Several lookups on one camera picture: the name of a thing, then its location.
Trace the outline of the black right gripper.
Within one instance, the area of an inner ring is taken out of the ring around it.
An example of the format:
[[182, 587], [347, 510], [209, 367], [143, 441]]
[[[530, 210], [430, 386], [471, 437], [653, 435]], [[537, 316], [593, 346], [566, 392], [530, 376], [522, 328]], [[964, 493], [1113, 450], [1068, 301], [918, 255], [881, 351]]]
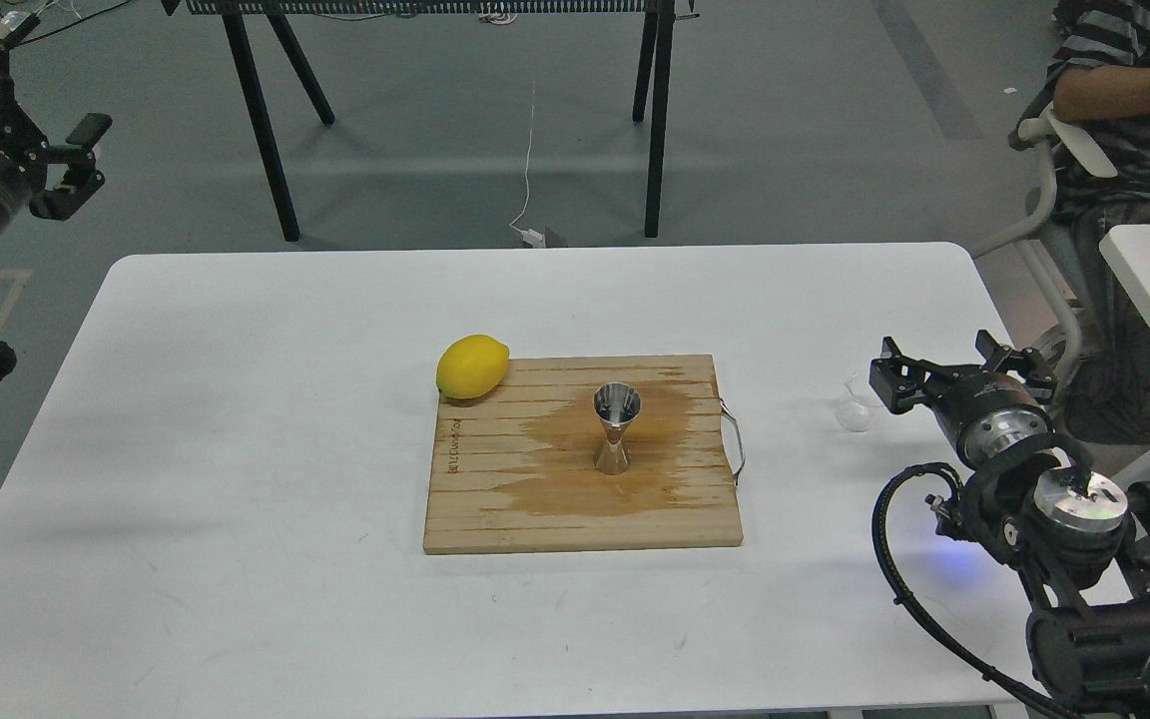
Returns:
[[1036, 349], [1015, 349], [977, 331], [982, 370], [946, 383], [944, 365], [904, 355], [892, 337], [882, 337], [868, 365], [868, 387], [894, 415], [929, 406], [941, 431], [971, 469], [1019, 441], [1051, 433], [1041, 405], [1051, 405], [1059, 387], [1053, 365]]

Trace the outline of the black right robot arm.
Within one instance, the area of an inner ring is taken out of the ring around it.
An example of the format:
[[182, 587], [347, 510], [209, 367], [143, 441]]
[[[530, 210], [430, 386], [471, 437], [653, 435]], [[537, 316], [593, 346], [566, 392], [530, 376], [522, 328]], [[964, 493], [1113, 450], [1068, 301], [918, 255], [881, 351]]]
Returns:
[[[986, 681], [1048, 718], [1150, 718], [1150, 482], [1117, 485], [1080, 441], [1055, 427], [1055, 370], [1036, 350], [977, 332], [981, 364], [905, 355], [891, 338], [868, 382], [891, 414], [923, 405], [966, 465], [931, 461], [896, 474], [877, 496], [871, 540], [877, 568], [922, 632]], [[1030, 614], [1025, 642], [1037, 690], [971, 652], [904, 581], [888, 542], [894, 495], [908, 479], [943, 479], [927, 497], [936, 531], [977, 543], [1014, 569]]]

